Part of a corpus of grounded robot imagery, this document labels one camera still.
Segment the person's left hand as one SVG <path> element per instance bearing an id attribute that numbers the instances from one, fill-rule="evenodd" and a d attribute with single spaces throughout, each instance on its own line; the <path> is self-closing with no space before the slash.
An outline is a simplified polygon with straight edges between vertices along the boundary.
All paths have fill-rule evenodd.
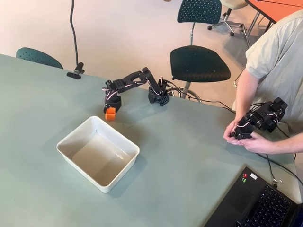
<path id="1" fill-rule="evenodd" d="M 247 151 L 260 153 L 261 152 L 261 136 L 255 132 L 251 135 L 251 138 L 236 140 L 235 145 L 243 146 Z"/>

